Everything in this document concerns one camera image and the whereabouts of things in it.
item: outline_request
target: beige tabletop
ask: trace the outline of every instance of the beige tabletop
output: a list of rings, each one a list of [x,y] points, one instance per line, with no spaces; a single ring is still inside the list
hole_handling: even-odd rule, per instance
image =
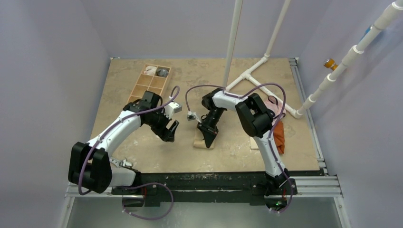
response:
[[[259,59],[234,59],[231,64],[229,83]],[[181,91],[175,100],[183,105],[183,111],[174,115],[180,122],[175,134],[175,142],[163,142],[153,134],[149,126],[143,125],[119,146],[113,156],[127,158],[134,168],[141,172],[211,172],[211,171],[263,171],[264,164],[259,150],[251,150],[249,137],[243,131],[235,112],[226,111],[218,123],[219,134],[213,150],[193,147],[196,121],[187,121],[184,102],[186,90],[195,85],[222,85],[225,59],[113,59],[109,67],[101,102],[96,115],[92,137],[102,132],[114,121],[135,85],[144,64],[172,67],[171,81],[164,101],[175,85]],[[297,87],[292,76],[288,59],[270,58],[267,63],[253,72],[253,77],[261,83],[276,82],[284,87],[287,103],[294,108],[301,106]],[[244,94],[254,86],[242,81],[231,92]],[[193,112],[199,116],[207,114],[201,105],[203,95],[213,88],[202,87],[189,92],[188,100]],[[280,91],[269,89],[279,97]],[[256,91],[262,99],[266,95]],[[291,171],[318,170],[317,157],[310,128],[306,118],[295,119],[291,115],[283,119],[285,130],[285,154],[281,158]]]

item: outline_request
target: wooden tray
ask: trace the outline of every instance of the wooden tray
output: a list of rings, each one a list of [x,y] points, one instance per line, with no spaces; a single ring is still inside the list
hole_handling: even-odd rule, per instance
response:
[[[148,66],[154,66],[157,67],[158,69],[166,69],[168,70],[168,76],[167,77],[161,77],[155,75],[146,75],[144,74],[145,68]],[[127,102],[133,102],[137,99],[141,99],[143,97],[144,92],[150,91],[153,93],[156,93],[163,97],[165,95],[166,88],[168,87],[169,81],[171,80],[171,75],[172,75],[172,69],[167,66],[159,66],[159,65],[153,65],[153,64],[145,64],[143,66],[143,69],[141,70],[140,76],[138,77],[136,84],[129,96],[129,99]]]

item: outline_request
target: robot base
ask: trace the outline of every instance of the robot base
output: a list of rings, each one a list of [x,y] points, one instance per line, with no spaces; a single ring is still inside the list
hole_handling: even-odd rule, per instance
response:
[[[293,195],[298,194],[295,180],[290,178]],[[266,205],[277,207],[284,190],[289,195],[290,185],[285,182],[279,189],[268,192],[265,172],[197,172],[197,173],[142,173],[142,183],[159,182],[166,184],[173,192],[175,202],[202,203],[249,203],[251,206]],[[146,200],[131,202],[124,200],[128,207],[158,207],[161,202],[170,202],[169,193],[163,187],[148,186]],[[113,188],[113,195],[140,195],[141,190]]]

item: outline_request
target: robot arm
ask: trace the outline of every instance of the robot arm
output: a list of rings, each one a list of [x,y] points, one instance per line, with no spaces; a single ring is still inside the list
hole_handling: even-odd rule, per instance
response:
[[[83,187],[102,193],[107,187],[138,185],[136,182],[140,180],[141,173],[132,169],[131,164],[126,160],[119,161],[113,158],[112,154],[132,132],[143,124],[149,125],[164,142],[174,141],[179,122],[175,120],[169,129],[166,126],[173,114],[182,110],[178,103],[170,102],[163,109],[133,116],[134,113],[156,108],[160,99],[159,95],[146,91],[141,100],[128,103],[118,118],[97,137],[87,143],[77,142],[71,150],[68,180],[78,184],[85,157],[94,147],[92,162],[86,165]]]
[[[244,98],[228,94],[218,88],[202,98],[201,104],[209,110],[209,113],[198,123],[197,128],[204,136],[206,147],[211,146],[218,134],[217,123],[222,113],[226,110],[237,112],[243,130],[250,137],[253,137],[259,147],[270,188],[279,188],[287,180],[279,165],[287,176],[288,171],[280,159],[273,135],[269,139],[274,113],[264,105],[262,99],[256,93]]]

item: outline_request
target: orange cloth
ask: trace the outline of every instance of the orange cloth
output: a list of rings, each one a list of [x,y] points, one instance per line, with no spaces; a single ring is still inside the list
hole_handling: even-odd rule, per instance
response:
[[[274,128],[273,137],[274,137],[274,143],[277,146],[278,153],[284,154],[284,149],[286,146],[284,144],[284,142],[285,142],[284,124],[281,120],[277,124],[276,128]]]

